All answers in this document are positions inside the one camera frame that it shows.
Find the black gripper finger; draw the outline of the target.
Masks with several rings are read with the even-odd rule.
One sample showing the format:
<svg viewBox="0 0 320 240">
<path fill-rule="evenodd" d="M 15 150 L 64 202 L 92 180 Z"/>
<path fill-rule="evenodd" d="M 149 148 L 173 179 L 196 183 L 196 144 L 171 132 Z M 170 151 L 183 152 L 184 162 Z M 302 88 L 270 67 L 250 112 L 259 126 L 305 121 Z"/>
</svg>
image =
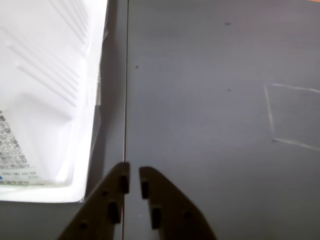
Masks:
<svg viewBox="0 0 320 240">
<path fill-rule="evenodd" d="M 147 200 L 151 228 L 161 240 L 216 240 L 196 205 L 157 169 L 139 168 L 141 195 Z"/>
<path fill-rule="evenodd" d="M 59 240 L 112 240 L 130 187 L 130 164 L 117 163 L 95 187 Z"/>
</svg>

